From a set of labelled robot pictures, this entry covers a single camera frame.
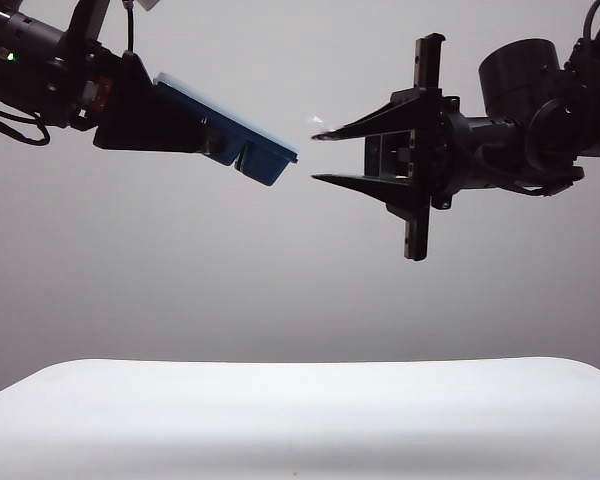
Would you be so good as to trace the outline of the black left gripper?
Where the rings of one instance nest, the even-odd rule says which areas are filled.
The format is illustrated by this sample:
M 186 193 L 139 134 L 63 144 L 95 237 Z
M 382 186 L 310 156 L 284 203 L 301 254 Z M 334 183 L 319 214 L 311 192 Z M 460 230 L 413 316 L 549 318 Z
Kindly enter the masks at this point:
M 226 135 L 171 87 L 155 84 L 140 57 L 96 40 L 62 39 L 68 98 L 63 128 L 96 128 L 105 150 L 217 154 Z

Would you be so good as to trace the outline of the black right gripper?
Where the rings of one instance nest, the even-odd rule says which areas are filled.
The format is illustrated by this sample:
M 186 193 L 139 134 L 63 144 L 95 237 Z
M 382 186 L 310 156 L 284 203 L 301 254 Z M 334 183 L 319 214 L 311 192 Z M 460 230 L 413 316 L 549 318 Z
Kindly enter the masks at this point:
M 362 176 L 317 174 L 313 178 L 384 203 L 405 222 L 404 257 L 427 257 L 430 210 L 444 170 L 449 136 L 439 86 L 445 36 L 431 33 L 416 41 L 413 86 L 391 94 L 378 110 L 316 141 L 364 139 Z

